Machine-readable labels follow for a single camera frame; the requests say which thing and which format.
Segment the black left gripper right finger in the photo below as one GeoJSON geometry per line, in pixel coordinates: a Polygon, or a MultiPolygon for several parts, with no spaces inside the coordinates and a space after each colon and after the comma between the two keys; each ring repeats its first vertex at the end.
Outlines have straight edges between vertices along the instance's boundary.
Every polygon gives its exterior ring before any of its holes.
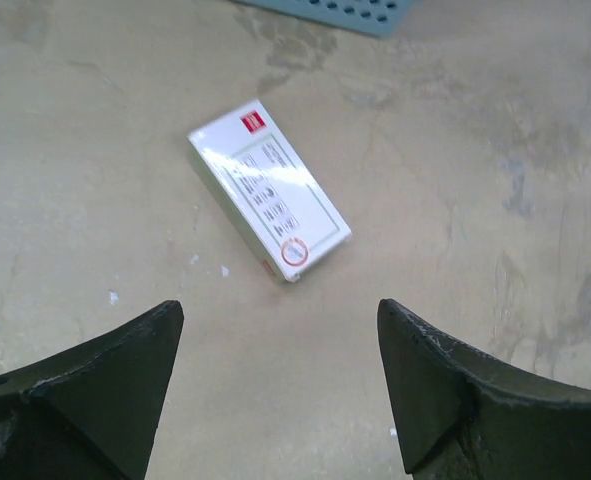
{"type": "Polygon", "coordinates": [[[378,340],[415,479],[591,479],[591,390],[500,361],[380,301],[378,340]]]}

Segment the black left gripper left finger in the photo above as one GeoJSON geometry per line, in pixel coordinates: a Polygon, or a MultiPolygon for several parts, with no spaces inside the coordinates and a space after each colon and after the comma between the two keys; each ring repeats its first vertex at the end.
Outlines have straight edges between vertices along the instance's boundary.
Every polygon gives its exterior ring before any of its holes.
{"type": "Polygon", "coordinates": [[[167,300],[0,374],[0,479],[143,479],[181,337],[167,300]]]}

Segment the light blue perforated basket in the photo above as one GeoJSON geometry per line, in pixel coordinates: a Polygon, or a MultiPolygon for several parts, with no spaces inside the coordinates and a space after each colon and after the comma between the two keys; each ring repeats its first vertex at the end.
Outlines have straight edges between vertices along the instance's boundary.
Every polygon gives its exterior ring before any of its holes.
{"type": "Polygon", "coordinates": [[[416,0],[240,0],[252,6],[370,37],[395,33],[416,0]]]}

